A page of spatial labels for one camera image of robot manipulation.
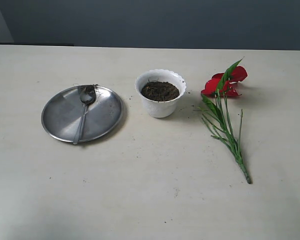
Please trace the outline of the steel spork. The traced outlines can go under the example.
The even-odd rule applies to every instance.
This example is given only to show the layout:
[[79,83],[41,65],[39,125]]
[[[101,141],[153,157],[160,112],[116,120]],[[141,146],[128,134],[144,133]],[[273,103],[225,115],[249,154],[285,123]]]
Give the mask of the steel spork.
[[80,116],[78,128],[77,128],[77,131],[76,131],[74,139],[73,139],[74,145],[77,145],[81,138],[86,111],[87,111],[89,105],[94,103],[96,100],[95,86],[94,85],[85,85],[85,86],[81,87],[79,99],[80,99],[81,103],[83,104],[83,111]]

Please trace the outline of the dark potting soil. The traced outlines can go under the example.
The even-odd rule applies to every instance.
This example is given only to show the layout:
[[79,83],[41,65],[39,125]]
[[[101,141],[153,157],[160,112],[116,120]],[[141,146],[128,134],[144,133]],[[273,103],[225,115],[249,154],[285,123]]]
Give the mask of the dark potting soil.
[[141,94],[152,101],[167,102],[177,98],[180,91],[169,82],[148,81],[141,89]]

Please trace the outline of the white ceramic flower pot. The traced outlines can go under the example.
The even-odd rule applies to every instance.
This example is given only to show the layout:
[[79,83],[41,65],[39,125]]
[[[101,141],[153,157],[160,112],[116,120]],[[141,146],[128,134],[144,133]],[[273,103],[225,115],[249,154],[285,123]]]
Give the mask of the white ceramic flower pot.
[[[170,101],[154,101],[141,94],[142,88],[147,82],[168,82],[178,88],[180,95]],[[135,89],[140,96],[141,103],[147,113],[157,119],[171,115],[177,108],[177,103],[186,92],[186,81],[178,74],[167,69],[153,69],[141,74],[135,81]]]

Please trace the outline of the artificial red flower stem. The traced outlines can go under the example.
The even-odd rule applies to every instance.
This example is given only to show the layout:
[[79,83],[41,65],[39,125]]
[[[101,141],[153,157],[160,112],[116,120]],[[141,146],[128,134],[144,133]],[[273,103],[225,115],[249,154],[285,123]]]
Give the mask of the artificial red flower stem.
[[235,136],[228,108],[228,99],[240,96],[235,85],[248,77],[246,69],[240,66],[241,61],[241,59],[236,61],[223,73],[216,73],[205,83],[200,95],[206,108],[200,107],[199,110],[201,120],[209,130],[210,136],[226,146],[242,171],[246,182],[251,185],[253,179],[244,161],[241,147],[243,110],[240,110],[239,130],[238,135]]

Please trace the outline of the round steel plate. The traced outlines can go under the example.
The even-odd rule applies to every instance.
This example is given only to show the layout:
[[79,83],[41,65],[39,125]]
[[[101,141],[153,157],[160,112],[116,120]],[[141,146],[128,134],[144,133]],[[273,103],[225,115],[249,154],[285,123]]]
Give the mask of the round steel plate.
[[[78,85],[57,93],[43,108],[41,124],[53,138],[66,143],[74,142],[84,109],[80,100],[82,88],[83,85]],[[85,111],[79,143],[108,134],[124,115],[124,104],[117,93],[100,85],[94,89],[96,99]]]

